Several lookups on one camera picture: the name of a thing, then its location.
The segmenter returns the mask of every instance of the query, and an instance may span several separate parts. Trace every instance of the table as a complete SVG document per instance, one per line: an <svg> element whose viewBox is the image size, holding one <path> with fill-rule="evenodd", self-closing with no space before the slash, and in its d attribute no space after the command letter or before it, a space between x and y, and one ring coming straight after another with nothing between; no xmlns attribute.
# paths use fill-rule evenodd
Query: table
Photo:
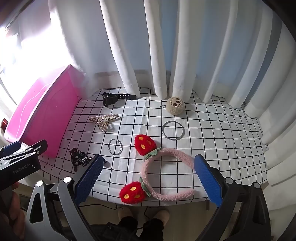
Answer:
<svg viewBox="0 0 296 241"><path fill-rule="evenodd" d="M195 92L186 103L186 110L178 116L161 109L166 101L160 101L150 89L141 88L138 100L119 100L114 105L103 107L102 93L126 93L124 88L97 91L87 100L80 100L60 144L56 158L40 156L42 168L39 174L52 182L58 182L73 175L70 153L73 147L89 156L102 155L107 163L98 177L90 196L122 204L119 191L124 185L138 181L143 157L134 145L137 134L149 135L158 147L179 149L192 157L202 154L209 165L218 168L224 177L232 177L237 183L250 185L266 182L264 152L267 146L261 143L262 129L258 119L248 117L242 108L234 109L224 98L212 96L205 104ZM101 132L90 117L105 114L119 114L122 117L108 125ZM161 126L167 121L177 121L184 126L185 135L178 141L166 139ZM175 123L165 128L169 137L180 136L182 129ZM119 155L108 150L111 139L118 139L123 145ZM148 170L151 185L162 194L176 193L194 188L196 194L188 200L162 202L147 198L139 206L165 206L204 201L208 198L197 174L181 161L163 156L151 164Z"/></svg>

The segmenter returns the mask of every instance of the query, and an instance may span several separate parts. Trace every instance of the pink fuzzy headband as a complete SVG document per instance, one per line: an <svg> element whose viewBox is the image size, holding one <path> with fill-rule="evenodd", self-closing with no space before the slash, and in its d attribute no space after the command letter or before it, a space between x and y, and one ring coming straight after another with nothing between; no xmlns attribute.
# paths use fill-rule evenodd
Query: pink fuzzy headband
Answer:
<svg viewBox="0 0 296 241"><path fill-rule="evenodd" d="M157 148L156 143L149 136L143 134L135 137L135 148L145 159L141 172L142 177L140 177L140 182L132 182L121 189L119 197L122 202L134 204L144 201L147 196L161 201L178 201L194 194L194 189L171 195L157 193L149 184L147 176L149 164L164 155L174 156L194 170L193 160L189 155L172 148Z"/></svg>

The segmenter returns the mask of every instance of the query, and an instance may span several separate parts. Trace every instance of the silver bracelet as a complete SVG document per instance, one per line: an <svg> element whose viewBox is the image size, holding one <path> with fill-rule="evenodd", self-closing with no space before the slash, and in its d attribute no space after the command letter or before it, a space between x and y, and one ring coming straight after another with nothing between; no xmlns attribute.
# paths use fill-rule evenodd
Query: silver bracelet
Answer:
<svg viewBox="0 0 296 241"><path fill-rule="evenodd" d="M117 153L113 153L111 150L110 150L110 143L111 143L111 141L116 141L116 142L118 142L119 144L120 144L120 150L119 150L119 152L117 152ZM122 146L122 144L121 144L121 142L119 141L119 140L117 140L117 139L111 139L110 141L109 141L109 143L108 143L108 150L110 151L110 153L112 154L112 155L118 155L119 153L121 153L121 151L123 150L123 146Z"/></svg>
<svg viewBox="0 0 296 241"><path fill-rule="evenodd" d="M177 137L177 138L170 138L170 137L167 137L167 135L165 134L165 126L166 126L167 124L169 124L169 123L172 123L172 122L177 123L177 124L179 124L179 125L182 127L182 135L179 136L179 137ZM163 126L162 126L162 128L161 128L161 131L162 131L163 135L165 136L165 138L166 138L166 139L169 139L169 140L171 140L171 141L177 141L177 140L180 140L180 139L184 136L184 134L185 134L185 129L184 129L184 127L183 127L179 122L174 121L174 120L171 120L171 121L168 121L168 122L164 123Z"/></svg>

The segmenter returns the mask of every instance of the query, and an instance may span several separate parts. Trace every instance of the pink storage box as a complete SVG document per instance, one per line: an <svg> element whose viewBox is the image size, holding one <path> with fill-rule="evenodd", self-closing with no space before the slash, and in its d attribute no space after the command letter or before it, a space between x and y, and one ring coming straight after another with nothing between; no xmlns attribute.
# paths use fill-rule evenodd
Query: pink storage box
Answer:
<svg viewBox="0 0 296 241"><path fill-rule="evenodd" d="M61 140L79 101L78 86L84 75L72 65L36 80L13 113L4 137L33 145L45 139L50 157L56 157Z"/></svg>

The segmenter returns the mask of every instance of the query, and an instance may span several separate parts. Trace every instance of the red plush strawberry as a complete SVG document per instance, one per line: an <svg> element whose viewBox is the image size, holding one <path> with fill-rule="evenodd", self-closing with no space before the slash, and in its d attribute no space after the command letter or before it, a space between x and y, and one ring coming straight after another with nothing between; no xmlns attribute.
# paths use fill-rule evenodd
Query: red plush strawberry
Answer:
<svg viewBox="0 0 296 241"><path fill-rule="evenodd" d="M156 143L149 136L140 134L135 137L135 148L144 156L156 149Z"/></svg>
<svg viewBox="0 0 296 241"><path fill-rule="evenodd" d="M119 193L121 201L124 203L135 204L144 201L147 194L143 191L140 182L132 182L125 185Z"/></svg>

